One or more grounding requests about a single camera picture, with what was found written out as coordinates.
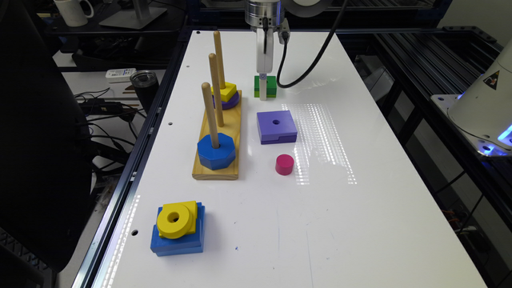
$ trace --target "white mug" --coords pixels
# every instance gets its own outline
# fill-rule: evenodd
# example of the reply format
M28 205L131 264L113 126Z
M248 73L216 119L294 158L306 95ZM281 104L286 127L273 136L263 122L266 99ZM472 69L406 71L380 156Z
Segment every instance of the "white mug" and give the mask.
M82 8L80 7L80 2L82 1L89 4L89 15L85 15L83 13ZM87 19L94 16L93 6L87 0L54 0L54 2L55 5L57 5L58 11L64 18L64 22L66 22L69 27L84 26L87 24Z

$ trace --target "blue octagonal ring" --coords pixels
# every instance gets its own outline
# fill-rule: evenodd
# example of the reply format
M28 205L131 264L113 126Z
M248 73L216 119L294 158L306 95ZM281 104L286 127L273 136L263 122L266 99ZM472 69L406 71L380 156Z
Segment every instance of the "blue octagonal ring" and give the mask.
M198 142L199 161L201 165L210 170L227 168L236 157L234 142L230 136L219 133L218 143L220 147L214 149L211 146L211 136L209 134Z

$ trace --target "wooden peg board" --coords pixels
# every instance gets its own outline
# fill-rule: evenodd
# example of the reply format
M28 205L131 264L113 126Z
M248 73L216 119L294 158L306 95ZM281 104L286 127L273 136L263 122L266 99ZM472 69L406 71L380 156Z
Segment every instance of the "wooden peg board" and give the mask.
M219 133L224 133L233 138L234 152L236 158L233 160L229 167L219 170L210 170L199 161L199 153L195 152L194 168L192 169L192 177L196 180L236 180L238 179L238 160L240 151L240 123L242 120L242 91L239 90L240 101L238 104L229 109L223 111L224 116L224 127L217 127ZM199 140L210 133L208 127L208 119L205 115L202 118L201 133Z

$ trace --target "yellow donut ring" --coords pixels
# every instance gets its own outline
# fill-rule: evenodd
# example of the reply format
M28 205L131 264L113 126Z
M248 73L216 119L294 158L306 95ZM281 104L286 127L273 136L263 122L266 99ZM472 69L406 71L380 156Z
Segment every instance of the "yellow donut ring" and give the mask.
M183 204L165 205L157 219L160 234L169 239L180 238L192 226L192 216Z

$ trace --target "wooden peg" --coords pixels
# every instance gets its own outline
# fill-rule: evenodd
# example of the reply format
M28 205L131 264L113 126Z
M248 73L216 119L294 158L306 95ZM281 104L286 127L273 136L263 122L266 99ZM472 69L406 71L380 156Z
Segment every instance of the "wooden peg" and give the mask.
M201 85L202 97L205 100L206 117L208 118L208 127L210 128L211 146L214 149L219 148L217 124L215 124L214 101L211 99L210 84L204 82Z
M226 80L224 79L224 60L222 58L221 33L214 32L215 53L217 55L218 83L221 89L226 88Z
M214 87L215 113L217 115L217 124L219 127L224 127L224 117L222 116L221 89L218 84L217 57L215 56L215 54L210 53L208 59L210 60L211 82Z

